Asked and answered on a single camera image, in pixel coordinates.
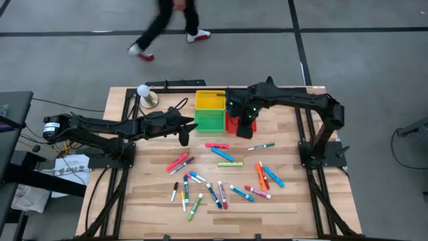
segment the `gray floor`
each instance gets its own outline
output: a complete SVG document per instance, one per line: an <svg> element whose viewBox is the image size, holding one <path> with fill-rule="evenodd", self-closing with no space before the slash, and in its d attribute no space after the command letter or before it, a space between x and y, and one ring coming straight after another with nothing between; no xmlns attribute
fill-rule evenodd
<svg viewBox="0 0 428 241"><path fill-rule="evenodd" d="M295 2L300 27L428 26L424 0ZM292 26L283 0L199 0L198 8L203 27ZM146 28L154 10L153 1L141 0L11 0L0 32L138 30ZM175 14L169 28L182 25L181 14ZM184 35L162 35L150 47L156 55L150 64L125 54L136 37L0 37L2 91L32 90L38 98L103 109L109 87L147 81L202 78L210 85L244 85L271 75L276 84L303 84L292 33L217 34L191 45ZM302 38L313 85L327 86L346 107L340 138L351 147L346 158L363 232L426 240L428 204L421 192L428 189L427 171L395 163L389 145L396 128L428 114L428 32ZM44 116L68 111L33 102L27 123L40 134ZM395 141L397 156L409 165L428 166L424 147L414 136ZM50 201L44 214L30 217L25 238L72 237L81 204L76 197ZM12 231L6 227L0 240L9 240Z"/></svg>

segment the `person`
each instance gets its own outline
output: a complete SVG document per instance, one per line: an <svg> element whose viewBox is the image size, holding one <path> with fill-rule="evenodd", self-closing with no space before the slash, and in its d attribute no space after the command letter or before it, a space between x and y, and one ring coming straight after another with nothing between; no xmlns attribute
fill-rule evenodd
<svg viewBox="0 0 428 241"><path fill-rule="evenodd" d="M152 54L146 53L147 47L167 27L174 10L183 11L186 19L187 42L208 39L211 33L199 29L199 16L196 12L195 0L157 0L159 14L145 31L128 49L128 54L139 57L147 62L154 60Z"/></svg>

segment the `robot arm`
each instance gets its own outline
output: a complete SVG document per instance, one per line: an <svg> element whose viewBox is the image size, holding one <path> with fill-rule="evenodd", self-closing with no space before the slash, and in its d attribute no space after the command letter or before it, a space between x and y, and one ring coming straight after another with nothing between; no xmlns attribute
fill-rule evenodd
<svg viewBox="0 0 428 241"><path fill-rule="evenodd" d="M180 112L173 107L165 113L152 112L135 120L121 122L86 118L73 113L59 114L44 118L43 138L51 144L69 140L99 147L107 153L122 153L123 141L118 141L118 138L106 139L95 133L118 135L130 141L149 140L178 133L180 144L187 146L189 132L197 127L197 124L187 125L192 121L193 118L181 116Z"/></svg>
<svg viewBox="0 0 428 241"><path fill-rule="evenodd" d="M274 85L270 76L265 83L249 86L246 92L228 90L226 104L231 117L239 117L237 136L248 139L253 136L251 122L259 116L262 108L278 104L315 110L323 122L320 131L311 140L311 156L316 159L324 158L325 145L330 136L344 126L344 107L329 94L281 90Z"/></svg>

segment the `black pants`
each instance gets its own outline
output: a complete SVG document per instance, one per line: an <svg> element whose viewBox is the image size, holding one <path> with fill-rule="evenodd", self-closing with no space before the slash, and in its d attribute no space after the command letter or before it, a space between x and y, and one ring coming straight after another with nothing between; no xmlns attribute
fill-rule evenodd
<svg viewBox="0 0 428 241"><path fill-rule="evenodd" d="M186 2L186 9L183 11L186 18L186 32L190 35L197 35L199 17L196 12L195 0L186 0ZM147 49L151 42L165 30L173 14L173 0L158 0L158 6L159 14L147 31L135 41L142 50Z"/></svg>

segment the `red container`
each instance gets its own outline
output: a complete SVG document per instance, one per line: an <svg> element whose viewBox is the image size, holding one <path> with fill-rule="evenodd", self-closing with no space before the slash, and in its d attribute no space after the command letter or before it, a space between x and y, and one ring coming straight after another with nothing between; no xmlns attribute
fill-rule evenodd
<svg viewBox="0 0 428 241"><path fill-rule="evenodd" d="M236 134L236 130L238 129L238 120L239 117L230 118L229 113L226 111L226 131L229 134ZM255 120L251 124L251 128L253 129L253 133L257 130L257 125Z"/></svg>

